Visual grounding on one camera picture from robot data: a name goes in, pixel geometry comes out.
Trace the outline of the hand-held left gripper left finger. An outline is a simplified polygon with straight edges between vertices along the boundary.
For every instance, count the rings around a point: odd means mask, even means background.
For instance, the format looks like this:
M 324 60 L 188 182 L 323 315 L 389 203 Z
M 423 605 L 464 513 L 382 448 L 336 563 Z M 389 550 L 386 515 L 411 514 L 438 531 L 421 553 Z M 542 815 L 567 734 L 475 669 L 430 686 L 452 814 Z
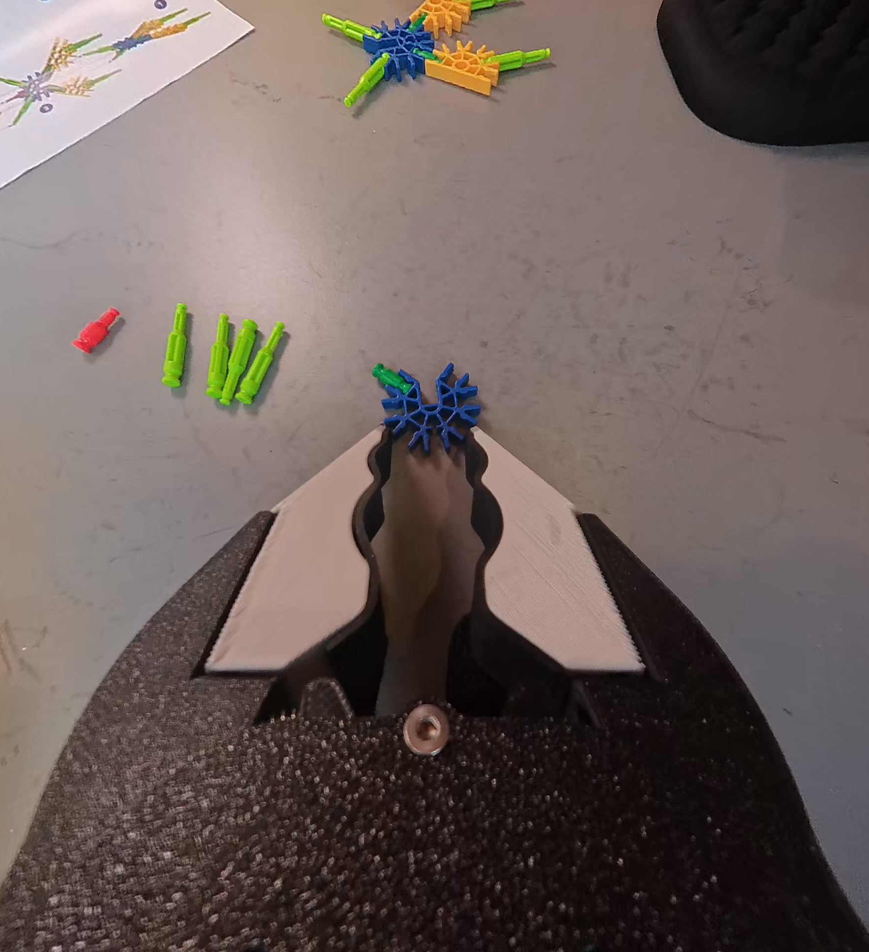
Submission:
M 209 674 L 277 673 L 364 621 L 391 445 L 376 427 L 285 497 L 209 649 Z

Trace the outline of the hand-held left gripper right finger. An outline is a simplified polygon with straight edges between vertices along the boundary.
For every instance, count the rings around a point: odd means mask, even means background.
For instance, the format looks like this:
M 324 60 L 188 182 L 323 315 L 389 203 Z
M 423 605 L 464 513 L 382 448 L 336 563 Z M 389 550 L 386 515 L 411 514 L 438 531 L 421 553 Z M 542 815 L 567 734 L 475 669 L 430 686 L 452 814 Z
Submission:
M 488 610 L 565 670 L 643 673 L 571 501 L 484 430 L 470 434 L 502 522 L 485 569 Z

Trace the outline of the blue toy connector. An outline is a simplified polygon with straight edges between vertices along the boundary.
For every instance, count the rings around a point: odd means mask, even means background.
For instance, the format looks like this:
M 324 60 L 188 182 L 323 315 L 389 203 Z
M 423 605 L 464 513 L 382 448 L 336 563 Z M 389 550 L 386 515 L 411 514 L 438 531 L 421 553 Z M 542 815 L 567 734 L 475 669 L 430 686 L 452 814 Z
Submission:
M 410 393 L 402 394 L 382 385 L 387 393 L 382 399 L 383 410 L 387 411 L 383 426 L 392 437 L 398 438 L 410 431 L 408 448 L 422 446 L 426 454 L 434 437 L 446 452 L 451 450 L 452 441 L 462 443 L 482 411 L 481 405 L 469 401 L 476 397 L 478 387 L 469 383 L 468 375 L 457 377 L 454 364 L 448 363 L 436 378 L 433 401 L 426 401 L 419 381 L 404 370 L 398 372 L 410 379 L 413 387 Z

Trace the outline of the light green toy rod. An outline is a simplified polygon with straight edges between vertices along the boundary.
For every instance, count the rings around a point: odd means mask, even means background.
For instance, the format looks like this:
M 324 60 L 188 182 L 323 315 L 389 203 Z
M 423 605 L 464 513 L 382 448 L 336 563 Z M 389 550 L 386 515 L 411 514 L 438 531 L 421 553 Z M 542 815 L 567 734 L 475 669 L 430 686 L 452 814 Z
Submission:
M 214 400 L 221 399 L 226 385 L 230 359 L 230 319 L 225 313 L 219 315 L 215 339 L 211 347 L 207 372 L 206 394 Z
M 274 362 L 275 351 L 280 344 L 284 331 L 285 324 L 281 321 L 276 323 L 266 342 L 257 351 L 235 395 L 238 402 L 246 406 L 252 404 Z
M 229 406 L 234 399 L 240 379 L 250 361 L 257 329 L 257 324 L 250 319 L 241 323 L 230 353 L 221 395 L 218 397 L 218 402 L 223 406 Z
M 162 384 L 166 387 L 181 386 L 188 348 L 187 329 L 187 305 L 178 303 L 175 307 L 173 328 L 167 339 L 163 362 Z

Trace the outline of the grey desk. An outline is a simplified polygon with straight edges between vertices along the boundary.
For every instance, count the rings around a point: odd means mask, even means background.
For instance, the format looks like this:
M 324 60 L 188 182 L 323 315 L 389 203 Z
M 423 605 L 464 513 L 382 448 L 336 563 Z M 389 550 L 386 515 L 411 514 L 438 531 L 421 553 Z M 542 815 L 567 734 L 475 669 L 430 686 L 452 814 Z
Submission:
M 231 2 L 250 36 L 0 190 L 0 884 L 137 631 L 378 423 L 375 363 L 453 362 L 726 650 L 869 926 L 869 145 L 709 129 L 658 6 L 504 4 L 468 34 L 547 65 L 355 112 L 321 14 L 396 4 Z M 205 392 L 221 313 L 245 372 L 285 324 L 249 406 Z

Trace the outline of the red short toy rod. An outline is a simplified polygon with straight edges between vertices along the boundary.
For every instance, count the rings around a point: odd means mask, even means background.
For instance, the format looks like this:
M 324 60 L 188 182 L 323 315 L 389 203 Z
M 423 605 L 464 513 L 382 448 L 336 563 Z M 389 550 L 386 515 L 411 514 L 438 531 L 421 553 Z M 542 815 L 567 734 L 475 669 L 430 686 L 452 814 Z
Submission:
M 108 338 L 118 317 L 120 317 L 120 311 L 115 307 L 109 307 L 83 327 L 71 344 L 85 354 L 93 353 Z

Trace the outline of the assembled toy model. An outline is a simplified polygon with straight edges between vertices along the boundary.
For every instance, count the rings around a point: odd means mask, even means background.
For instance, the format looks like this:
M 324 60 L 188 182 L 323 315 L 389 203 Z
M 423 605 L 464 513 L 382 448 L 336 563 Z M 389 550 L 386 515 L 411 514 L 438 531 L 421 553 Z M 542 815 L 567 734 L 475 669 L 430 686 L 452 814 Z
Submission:
M 427 76 L 488 97 L 502 74 L 545 63 L 551 56 L 549 48 L 498 53 L 485 45 L 476 48 L 472 41 L 437 44 L 460 33 L 474 14 L 500 5 L 500 1 L 424 1 L 404 21 L 374 26 L 324 13 L 321 20 L 327 28 L 357 42 L 369 55 L 368 68 L 344 97 L 345 106 L 353 109 L 381 83 L 405 76 Z

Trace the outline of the printed instruction sheet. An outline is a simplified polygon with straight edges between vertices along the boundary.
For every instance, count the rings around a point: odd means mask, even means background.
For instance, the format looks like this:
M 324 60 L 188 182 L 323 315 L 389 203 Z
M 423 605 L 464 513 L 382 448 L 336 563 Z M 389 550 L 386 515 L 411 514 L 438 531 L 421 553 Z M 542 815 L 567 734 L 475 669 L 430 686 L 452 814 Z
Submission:
M 0 1 L 0 188 L 252 29 L 214 1 Z

